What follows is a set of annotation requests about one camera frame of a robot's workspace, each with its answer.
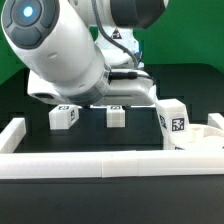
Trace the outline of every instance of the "white plastic casing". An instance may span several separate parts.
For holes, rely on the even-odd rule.
[[[52,83],[60,95],[72,97],[99,84],[105,74],[105,60],[69,2],[59,0],[59,6],[58,21],[38,48],[18,48],[6,33],[5,36],[17,56],[32,71]],[[106,89],[105,84],[100,91],[106,92]]]

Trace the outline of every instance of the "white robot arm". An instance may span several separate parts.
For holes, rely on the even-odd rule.
[[[31,70],[31,96],[50,104],[144,106],[156,99],[153,80],[143,71],[111,68],[88,27],[97,24],[102,32],[103,26],[147,28],[167,4],[168,0],[7,0],[1,22],[10,46]],[[122,50],[136,67],[132,52]]]

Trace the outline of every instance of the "black cable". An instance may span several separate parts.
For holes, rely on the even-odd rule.
[[[137,78],[145,78],[153,81],[153,85],[156,84],[156,81],[153,77],[148,74],[139,74],[137,72],[111,72],[109,79],[110,80],[122,80],[122,79],[137,79]]]
[[[107,35],[107,33],[105,32],[103,26],[102,26],[102,23],[101,23],[101,19],[100,19],[100,15],[99,15],[99,11],[98,11],[98,8],[97,8],[97,3],[96,3],[96,0],[92,0],[92,7],[93,7],[93,12],[94,12],[94,16],[95,16],[95,20],[96,20],[96,23],[97,23],[97,26],[99,28],[99,31],[100,33],[102,34],[102,36],[107,40],[109,41],[111,44],[115,45],[116,47],[120,48],[122,51],[124,51],[125,53],[127,53],[131,58],[132,58],[132,61],[134,63],[134,67],[135,68],[138,68],[138,60],[137,58],[135,57],[135,55],[129,50],[127,49],[126,47],[122,46],[121,44],[117,43],[116,41],[114,41],[111,37],[109,37]]]

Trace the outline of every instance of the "black table surface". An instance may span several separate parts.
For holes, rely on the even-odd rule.
[[[191,123],[223,113],[224,75],[209,65],[150,65],[159,99],[186,104]],[[0,129],[25,117],[16,153],[162,149],[155,109],[126,111],[126,128],[107,129],[105,109],[82,109],[67,131],[50,131],[53,106],[29,97],[27,70],[0,86]],[[224,176],[0,180],[0,223],[222,224]]]

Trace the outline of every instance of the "green background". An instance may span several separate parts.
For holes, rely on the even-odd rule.
[[[224,72],[224,0],[170,0],[155,24],[134,33],[146,64],[205,63]],[[0,29],[0,84],[24,67]]]

